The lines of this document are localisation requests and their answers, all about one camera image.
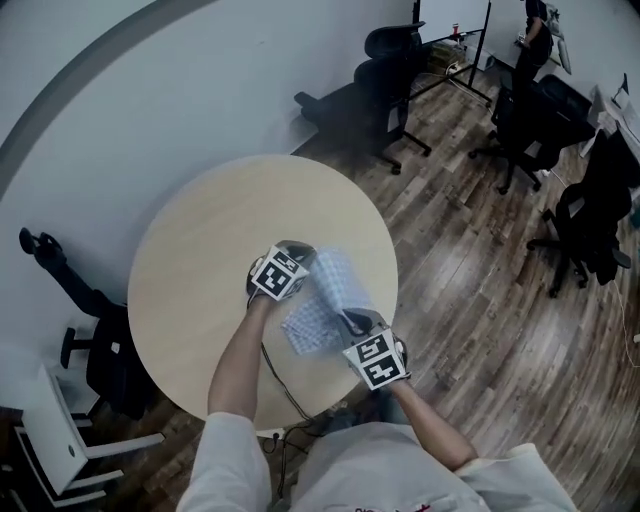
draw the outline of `jeans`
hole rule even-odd
[[[393,423],[395,425],[409,425],[409,419],[404,414],[402,407],[388,390],[374,392],[373,400],[375,402],[375,412],[377,412],[380,421],[383,423]],[[358,416],[350,409],[339,409],[335,416],[331,419],[331,423],[327,426],[324,433],[331,434],[339,430],[355,427],[366,423],[364,418]]]

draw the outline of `white chair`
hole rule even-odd
[[[76,479],[89,459],[125,453],[164,441],[162,434],[100,446],[87,446],[78,427],[91,426],[89,420],[74,420],[62,397],[57,379],[42,366],[34,383],[32,399],[22,415],[24,427],[15,427],[22,450],[40,486],[54,508],[76,505],[106,496],[102,490],[72,498],[57,499],[63,492],[97,485],[123,476],[121,470]],[[57,496],[51,496],[29,455],[23,436],[29,438],[37,462]]]

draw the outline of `person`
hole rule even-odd
[[[553,49],[547,6],[542,0],[525,0],[527,35],[520,42],[522,51],[513,72],[513,90],[517,95],[535,79],[540,68],[549,60]]]
[[[276,302],[252,295],[211,380],[208,414],[179,512],[263,512],[269,468],[256,439],[262,336]],[[478,458],[471,443],[407,380],[387,386],[410,425],[382,422],[319,439],[301,468],[293,511],[573,511],[535,447]]]

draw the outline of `black chair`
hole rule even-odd
[[[305,92],[295,95],[302,115],[315,124],[321,136],[351,151],[369,153],[392,165],[400,174],[402,164],[384,154],[400,138],[407,137],[429,156],[431,148],[407,131],[411,84],[427,61],[418,28],[424,22],[374,30],[365,42],[370,60],[358,66],[354,82],[318,100]]]
[[[140,419],[156,388],[135,350],[127,308],[87,286],[67,265],[60,244],[52,236],[42,233],[35,237],[23,228],[20,246],[51,274],[80,310],[98,318],[93,339],[75,339],[75,330],[67,329],[60,354],[62,367],[68,367],[73,350],[89,349],[87,384],[115,412]]]
[[[615,278],[618,267],[631,267],[629,256],[618,250],[620,244],[616,238],[618,221],[631,210],[631,195],[625,179],[630,170],[619,164],[632,163],[636,167],[638,164],[635,159],[628,159],[629,148],[626,144],[621,147],[619,142],[617,136],[607,139],[604,132],[598,133],[583,180],[565,189],[555,215],[551,210],[542,215],[544,221],[552,222],[558,240],[535,239],[527,243],[531,251],[547,247],[561,253],[549,290],[552,298],[560,291],[570,261],[581,278],[580,288],[585,288],[589,281],[583,262],[590,272],[597,274],[601,285]],[[640,168],[635,170],[635,176],[639,173]]]
[[[490,139],[497,138],[500,144],[476,148],[469,157],[489,155],[508,160],[506,181],[498,187],[500,194],[509,190],[516,166],[531,178],[533,190],[537,192],[541,187],[537,171],[552,169],[563,148],[595,135],[595,129],[587,121],[590,107],[587,99],[553,75],[531,84],[515,102],[511,76],[505,76],[491,118],[497,131],[489,134]],[[525,153],[534,141],[541,144],[535,158]]]

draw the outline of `black cable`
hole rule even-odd
[[[278,383],[282,386],[282,389],[284,389],[284,394],[289,399],[289,402],[291,402],[291,405],[295,407],[295,409],[298,411],[298,414],[300,414],[300,416],[302,416],[303,419],[307,421],[311,421],[312,419],[311,416],[309,416],[306,412],[304,412],[304,409],[302,409],[302,407],[300,407],[300,404],[296,402],[296,399],[293,398],[293,395],[289,391],[289,388],[280,378],[280,376],[278,375],[278,372],[276,372],[275,368],[273,367],[273,364],[271,363],[271,358],[269,357],[269,353],[267,352],[267,347],[264,346],[264,343],[262,343],[262,355],[264,355],[264,359],[267,362],[267,366],[271,370],[271,373],[273,374],[275,379],[278,381]]]
[[[284,481],[287,473],[287,446],[293,446],[296,450],[304,453],[305,455],[309,455],[309,451],[302,446],[292,443],[289,441],[289,436],[295,432],[296,430],[300,430],[302,433],[309,437],[324,437],[324,434],[315,434],[313,432],[307,432],[305,429],[311,426],[311,422],[308,422],[306,425],[298,425],[288,430],[284,437],[280,439],[278,434],[274,434],[273,437],[267,437],[262,440],[262,451],[266,455],[271,455],[275,453],[276,448],[278,447],[278,441],[282,441],[282,460],[280,465],[280,482],[278,483],[278,497],[282,498],[284,494]],[[273,447],[268,449],[267,442],[271,441],[273,443]]]

